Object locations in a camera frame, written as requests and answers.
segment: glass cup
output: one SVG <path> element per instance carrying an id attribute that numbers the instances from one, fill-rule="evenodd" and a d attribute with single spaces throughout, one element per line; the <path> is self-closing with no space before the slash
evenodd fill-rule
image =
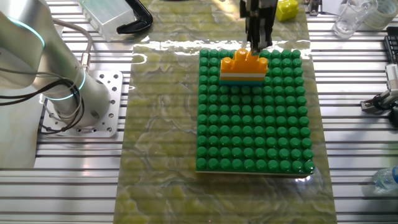
<path id="1" fill-rule="evenodd" d="M 377 0 L 347 0 L 333 30 L 341 38 L 351 37 L 363 21 L 377 10 Z"/>

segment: black handle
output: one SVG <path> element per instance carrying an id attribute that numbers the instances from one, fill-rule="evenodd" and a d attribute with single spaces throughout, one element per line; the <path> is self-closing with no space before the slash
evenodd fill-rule
<path id="1" fill-rule="evenodd" d="M 136 34 L 150 28 L 154 19 L 144 5 L 139 0 L 126 0 L 126 2 L 134 11 L 137 20 L 130 24 L 119 26 L 116 29 L 118 34 Z"/>

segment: plastic bottle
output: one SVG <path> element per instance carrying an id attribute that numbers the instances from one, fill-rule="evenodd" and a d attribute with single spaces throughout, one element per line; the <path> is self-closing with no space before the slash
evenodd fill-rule
<path id="1" fill-rule="evenodd" d="M 377 171 L 373 175 L 376 188 L 380 191 L 398 189 L 398 166 Z"/>

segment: baseplate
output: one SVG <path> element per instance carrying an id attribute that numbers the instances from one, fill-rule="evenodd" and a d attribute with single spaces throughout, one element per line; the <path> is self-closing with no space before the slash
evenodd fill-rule
<path id="1" fill-rule="evenodd" d="M 263 86 L 219 86 L 220 61 L 233 54 L 200 50 L 197 172 L 312 174 L 300 51 L 261 52 L 269 61 Z"/>
<path id="2" fill-rule="evenodd" d="M 118 131 L 119 109 L 121 91 L 123 87 L 123 75 L 119 71 L 91 71 L 90 75 L 103 83 L 109 90 L 111 102 L 106 114 L 94 125 L 87 127 L 74 127 L 58 134 L 50 134 L 48 138 L 112 138 Z M 52 113 L 45 111 L 43 125 L 52 129 L 61 129 L 65 123 L 56 120 L 59 118 L 55 113 L 53 104 L 47 100 L 47 108 Z"/>

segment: blue lego stripe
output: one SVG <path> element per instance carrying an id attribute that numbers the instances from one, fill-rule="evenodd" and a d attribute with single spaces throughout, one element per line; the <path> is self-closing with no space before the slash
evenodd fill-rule
<path id="1" fill-rule="evenodd" d="M 262 86 L 262 81 L 229 81 L 229 80 L 220 80 L 219 85 Z"/>

